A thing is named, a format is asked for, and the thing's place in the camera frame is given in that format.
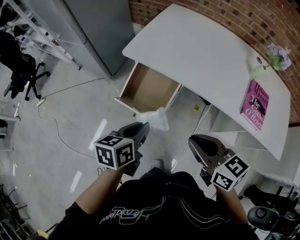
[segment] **pink book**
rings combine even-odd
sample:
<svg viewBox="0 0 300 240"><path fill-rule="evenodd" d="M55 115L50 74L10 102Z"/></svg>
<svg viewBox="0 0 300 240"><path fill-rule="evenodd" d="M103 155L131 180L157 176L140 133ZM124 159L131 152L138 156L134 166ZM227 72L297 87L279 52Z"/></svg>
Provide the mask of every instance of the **pink book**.
<svg viewBox="0 0 300 240"><path fill-rule="evenodd" d="M253 79L240 114L256 129L261 130L269 102L269 95Z"/></svg>

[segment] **black office chair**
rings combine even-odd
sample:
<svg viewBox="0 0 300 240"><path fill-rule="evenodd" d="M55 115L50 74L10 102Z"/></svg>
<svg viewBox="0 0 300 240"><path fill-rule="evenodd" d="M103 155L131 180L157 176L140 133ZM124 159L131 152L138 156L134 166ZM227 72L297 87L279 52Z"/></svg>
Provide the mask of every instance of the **black office chair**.
<svg viewBox="0 0 300 240"><path fill-rule="evenodd" d="M43 72L39 75L38 69L40 66L43 66L44 63L41 62L39 65L36 67L36 61L35 59L28 55L28 54L23 54L21 55L21 61L20 63L23 65L20 67L17 71L14 71L11 75L11 83L8 85L4 92L4 96L8 94L9 91L11 91L11 98L15 98L19 92L23 92L25 85L29 81L29 85L26 91L26 96L25 96L25 101L29 101L29 91L32 88L33 92L36 96L37 99L41 99L41 95L38 95L37 89L36 89L36 81L41 78L42 76L46 75L47 77L50 76L50 72Z"/></svg>
<svg viewBox="0 0 300 240"><path fill-rule="evenodd" d="M22 29L15 27L14 34L16 36L23 33L24 31ZM39 66L43 66L44 63L40 63L36 68L35 59L28 54L22 53L14 36L3 31L0 31L0 62L13 71L11 83L4 91L4 96L11 91L11 98L15 98L19 92L24 91L25 85L29 81L25 100L29 101L28 94L31 88L36 97L38 99L41 98L41 96L37 94L35 83L44 75L50 76L50 73L44 72L37 76Z"/></svg>

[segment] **wooden drawer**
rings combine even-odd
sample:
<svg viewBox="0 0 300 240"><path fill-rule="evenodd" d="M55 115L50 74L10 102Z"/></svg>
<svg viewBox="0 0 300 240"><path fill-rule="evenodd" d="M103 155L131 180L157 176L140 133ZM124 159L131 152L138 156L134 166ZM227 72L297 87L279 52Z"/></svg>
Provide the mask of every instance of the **wooden drawer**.
<svg viewBox="0 0 300 240"><path fill-rule="evenodd" d="M136 63L119 97L115 100L135 113L167 109L181 84L161 73Z"/></svg>

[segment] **purple flower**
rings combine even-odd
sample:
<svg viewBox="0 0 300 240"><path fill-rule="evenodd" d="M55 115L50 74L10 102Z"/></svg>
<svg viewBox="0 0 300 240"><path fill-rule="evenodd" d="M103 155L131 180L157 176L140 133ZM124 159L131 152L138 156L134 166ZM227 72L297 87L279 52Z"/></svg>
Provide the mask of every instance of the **purple flower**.
<svg viewBox="0 0 300 240"><path fill-rule="evenodd" d="M270 51L270 65L272 65L276 70L286 70L292 64L288 57L288 54L290 53L288 49L276 46L273 43L268 46L268 49Z"/></svg>
<svg viewBox="0 0 300 240"><path fill-rule="evenodd" d="M284 61L282 62L282 68L286 70L289 66L291 66L292 62L288 56L284 57Z"/></svg>
<svg viewBox="0 0 300 240"><path fill-rule="evenodd" d="M271 43L269 46L268 46L269 50L271 51L271 53L274 55L274 56L278 56L279 55L279 52L278 52L278 47L275 46L273 43Z"/></svg>

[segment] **desk leg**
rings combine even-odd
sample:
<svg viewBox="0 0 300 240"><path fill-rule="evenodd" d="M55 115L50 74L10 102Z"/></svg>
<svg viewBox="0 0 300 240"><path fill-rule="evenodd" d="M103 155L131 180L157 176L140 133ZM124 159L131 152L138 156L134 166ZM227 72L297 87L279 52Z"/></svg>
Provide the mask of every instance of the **desk leg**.
<svg viewBox="0 0 300 240"><path fill-rule="evenodd" d="M0 101L0 104L7 105L7 106L11 106L11 107L15 107L14 104L12 104L12 103L7 103L7 102L3 102L3 101Z"/></svg>
<svg viewBox="0 0 300 240"><path fill-rule="evenodd" d="M4 148L4 149L0 149L0 152L12 152L14 151L13 148Z"/></svg>
<svg viewBox="0 0 300 240"><path fill-rule="evenodd" d="M0 114L0 119L8 120L8 121L15 121L15 122L21 121L20 117L11 117L11 116L7 116L7 115L3 115L3 114Z"/></svg>

